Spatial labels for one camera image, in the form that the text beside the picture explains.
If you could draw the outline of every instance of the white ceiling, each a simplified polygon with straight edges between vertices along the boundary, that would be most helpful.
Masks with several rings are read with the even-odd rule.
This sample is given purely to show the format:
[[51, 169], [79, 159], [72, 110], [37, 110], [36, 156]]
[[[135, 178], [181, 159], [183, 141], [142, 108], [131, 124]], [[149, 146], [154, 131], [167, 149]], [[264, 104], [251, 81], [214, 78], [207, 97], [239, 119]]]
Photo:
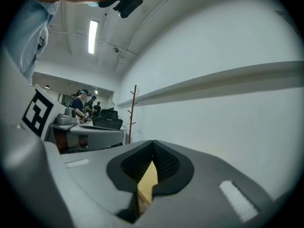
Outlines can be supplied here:
[[[217, 0], [143, 0], [143, 4], [127, 19], [119, 17], [112, 9], [114, 5], [102, 9], [62, 2], [50, 24], [49, 45], [44, 59], [52, 60], [58, 51], [64, 50], [74, 60], [79, 58], [92, 67], [112, 70], [122, 75], [149, 42], [168, 25], [215, 1]], [[90, 20], [99, 21], [94, 55], [87, 50]], [[118, 53], [114, 52], [115, 47], [119, 48]]]

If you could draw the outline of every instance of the person in dark shirt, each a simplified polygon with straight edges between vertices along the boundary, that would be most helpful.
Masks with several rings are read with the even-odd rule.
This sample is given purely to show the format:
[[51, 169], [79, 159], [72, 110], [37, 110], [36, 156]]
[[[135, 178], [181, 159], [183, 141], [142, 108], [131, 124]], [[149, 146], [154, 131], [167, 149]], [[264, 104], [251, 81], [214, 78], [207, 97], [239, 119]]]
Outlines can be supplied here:
[[92, 96], [92, 99], [88, 101], [85, 108], [85, 114], [89, 117], [92, 116], [93, 113], [93, 102], [96, 100], [96, 96]]
[[[95, 5], [105, 8], [118, 0], [62, 1], [95, 3]], [[41, 58], [47, 46], [48, 26], [59, 5], [60, 0], [26, 0], [10, 26], [9, 35], [1, 42], [7, 49], [11, 60], [15, 62], [16, 67], [30, 83], [36, 62]]]
[[71, 107], [74, 108], [75, 111], [76, 111], [76, 118], [77, 118], [78, 123], [80, 123], [83, 118], [85, 120], [90, 121], [90, 117], [85, 115], [82, 112], [83, 108], [84, 108], [84, 105], [82, 104], [82, 101], [85, 101], [87, 99], [88, 94], [89, 94], [89, 92], [86, 89], [78, 90], [77, 93], [76, 93], [76, 97], [72, 102]]
[[72, 94], [71, 96], [72, 96], [72, 101], [67, 105], [67, 107], [72, 107], [72, 103], [73, 103], [73, 101], [74, 101], [74, 99], [76, 97], [75, 94]]
[[97, 102], [97, 105], [94, 105], [93, 109], [95, 110], [93, 112], [93, 117], [98, 117], [101, 111], [100, 102]]

